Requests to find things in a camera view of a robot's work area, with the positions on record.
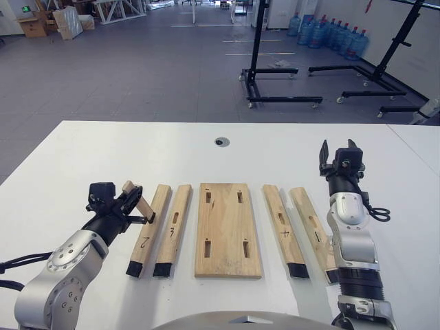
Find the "handwritten number 2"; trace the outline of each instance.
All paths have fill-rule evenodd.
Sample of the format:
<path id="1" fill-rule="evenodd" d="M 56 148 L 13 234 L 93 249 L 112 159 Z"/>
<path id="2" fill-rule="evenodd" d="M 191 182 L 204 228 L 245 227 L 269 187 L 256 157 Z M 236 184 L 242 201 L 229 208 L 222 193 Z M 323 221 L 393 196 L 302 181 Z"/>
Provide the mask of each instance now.
<path id="1" fill-rule="evenodd" d="M 144 238 L 145 238 L 145 241 L 143 241 L 142 244 L 140 245 L 141 249 L 145 248 L 146 242 L 150 239 L 149 237 L 144 237 Z"/>

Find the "black metal stand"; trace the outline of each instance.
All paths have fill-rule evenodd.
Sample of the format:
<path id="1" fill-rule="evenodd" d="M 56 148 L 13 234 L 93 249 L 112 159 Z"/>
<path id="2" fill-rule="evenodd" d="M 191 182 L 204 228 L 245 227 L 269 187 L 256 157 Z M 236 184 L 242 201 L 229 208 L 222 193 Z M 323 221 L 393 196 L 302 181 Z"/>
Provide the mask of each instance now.
<path id="1" fill-rule="evenodd" d="M 380 64 L 375 68 L 373 72 L 370 72 L 369 70 L 359 66 L 359 65 L 341 65 L 341 66 L 330 66 L 330 67 L 310 67 L 309 73 L 315 72 L 315 71 L 331 71 L 331 70 L 348 70 L 352 69 L 355 70 L 358 74 L 358 76 L 364 76 L 366 80 L 364 81 L 364 87 L 368 87 L 369 81 L 374 82 L 378 84 L 380 87 L 384 88 L 383 90 L 369 90 L 369 91 L 343 91 L 341 96 L 336 100 L 337 103 L 343 103 L 345 98 L 350 98 L 354 96 L 389 96 L 391 99 L 393 99 L 395 96 L 400 95 L 406 95 L 406 92 L 401 90 L 399 87 L 396 87 L 395 85 L 390 84 L 389 82 L 386 82 L 383 79 L 383 75 L 386 70 L 386 66 L 388 65 L 388 62 L 393 57 L 394 53 L 396 52 L 399 45 L 404 45 L 406 47 L 411 47 L 410 43 L 405 42 L 406 37 L 408 36 L 409 32 L 413 28 L 413 25 L 415 24 L 415 21 L 420 16 L 420 8 L 425 7 L 424 6 L 424 0 L 416 0 L 412 4 L 412 9 L 409 12 L 408 16 L 406 17 L 406 20 L 404 21 L 403 25 L 400 27 L 400 31 L 397 33 L 397 36 L 393 39 L 393 42 L 391 43 L 391 46 L 389 47 L 388 51 L 386 52 L 385 56 L 383 57 Z"/>
<path id="2" fill-rule="evenodd" d="M 244 80 L 247 99 L 249 100 L 249 108 L 254 106 L 255 102 L 273 102 L 273 103 L 298 103 L 308 102 L 313 103 L 312 107 L 317 108 L 322 102 L 320 96 L 261 96 L 259 88 L 255 81 L 256 74 L 290 74 L 292 77 L 298 73 L 298 69 L 257 69 L 256 62 L 259 57 L 261 32 L 263 30 L 264 11 L 268 7 L 266 0 L 260 0 L 258 7 L 258 16 L 256 21 L 256 31 L 254 39 L 254 49 L 252 50 L 252 62 L 250 69 L 241 70 L 240 80 Z"/>
<path id="3" fill-rule="evenodd" d="M 390 112 L 416 112 L 418 110 L 420 110 L 420 107 L 412 107 L 412 106 L 381 107 L 377 117 L 378 118 L 382 118 L 385 113 L 390 113 Z M 423 117 L 429 119 L 429 117 L 425 116 L 424 114 L 422 114 L 422 113 L 420 113 L 420 114 Z"/>

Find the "cardboard box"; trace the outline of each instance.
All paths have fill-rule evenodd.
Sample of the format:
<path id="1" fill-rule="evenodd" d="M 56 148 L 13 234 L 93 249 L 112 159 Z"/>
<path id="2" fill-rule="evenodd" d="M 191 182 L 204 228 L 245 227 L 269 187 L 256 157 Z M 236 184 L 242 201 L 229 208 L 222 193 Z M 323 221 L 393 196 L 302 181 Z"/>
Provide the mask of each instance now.
<path id="1" fill-rule="evenodd" d="M 66 7 L 62 10 L 56 10 L 54 15 L 58 30 L 64 40 L 71 40 L 78 36 L 82 31 L 80 19 L 75 7 Z"/>
<path id="2" fill-rule="evenodd" d="M 91 15 L 78 15 L 84 31 L 95 29 L 95 20 Z"/>
<path id="3" fill-rule="evenodd" d="M 28 19 L 17 19 L 17 21 L 27 38 L 47 36 L 46 24 L 42 19 L 30 17 Z"/>

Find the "white wall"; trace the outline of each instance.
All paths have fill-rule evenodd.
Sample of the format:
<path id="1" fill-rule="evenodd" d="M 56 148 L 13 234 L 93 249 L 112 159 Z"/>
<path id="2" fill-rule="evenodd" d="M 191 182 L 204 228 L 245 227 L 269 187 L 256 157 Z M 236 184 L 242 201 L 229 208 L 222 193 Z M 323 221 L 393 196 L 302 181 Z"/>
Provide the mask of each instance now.
<path id="1" fill-rule="evenodd" d="M 23 34 L 20 24 L 7 0 L 0 0 L 0 36 Z"/>
<path id="2" fill-rule="evenodd" d="M 370 45 L 364 58 L 378 65 L 391 39 L 397 35 L 411 6 L 390 0 L 373 0 L 365 13 L 369 0 L 320 0 L 317 15 L 327 14 L 332 19 L 348 21 L 350 27 L 366 29 Z M 428 98 L 440 95 L 440 12 L 422 9 L 407 42 L 400 45 L 388 64 L 387 72 Z"/>
<path id="3" fill-rule="evenodd" d="M 8 0 L 9 6 L 11 6 L 12 11 L 18 19 L 24 19 L 28 17 L 33 17 L 31 12 L 23 12 L 22 7 L 30 6 L 32 11 L 37 11 L 34 0 Z"/>
<path id="4" fill-rule="evenodd" d="M 17 19 L 34 16 L 31 12 L 23 12 L 21 8 L 24 6 L 30 6 L 32 11 L 37 10 L 34 0 L 0 0 L 0 11 L 3 13 L 0 16 L 0 36 L 23 34 Z"/>

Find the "white table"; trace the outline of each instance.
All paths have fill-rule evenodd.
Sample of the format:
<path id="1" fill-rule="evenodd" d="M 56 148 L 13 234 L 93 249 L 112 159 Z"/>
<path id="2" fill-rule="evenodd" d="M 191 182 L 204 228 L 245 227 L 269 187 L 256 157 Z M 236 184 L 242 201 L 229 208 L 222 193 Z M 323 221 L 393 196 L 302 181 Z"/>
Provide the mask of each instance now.
<path id="1" fill-rule="evenodd" d="M 437 126 L 389 125 L 389 127 L 440 175 L 440 129 Z"/>
<path id="2" fill-rule="evenodd" d="M 227 137 L 226 148 L 215 146 Z M 389 223 L 371 222 L 386 298 L 400 330 L 439 328 L 439 176 L 386 125 L 184 124 L 62 122 L 0 186 L 1 261 L 55 249 L 92 214 L 85 211 L 91 182 L 127 179 L 151 200 L 158 184 L 194 189 L 174 278 L 125 274 L 140 227 L 132 225 L 111 245 L 101 273 L 87 289 L 81 329 L 150 329 L 189 314 L 215 310 L 275 311 L 331 322 L 338 286 L 327 286 L 304 228 L 286 192 L 304 186 L 331 234 L 325 215 L 327 183 L 318 174 L 318 153 L 328 139 L 330 157 L 352 138 L 364 151 L 361 187 L 375 207 L 391 210 Z M 245 182 L 256 221 L 263 277 L 260 280 L 196 279 L 195 235 L 199 184 Z M 283 191 L 310 280 L 288 277 L 262 193 Z M 27 283 L 43 264 L 10 269 L 4 279 Z M 1 289 L 0 327 L 16 327 L 17 293 Z"/>

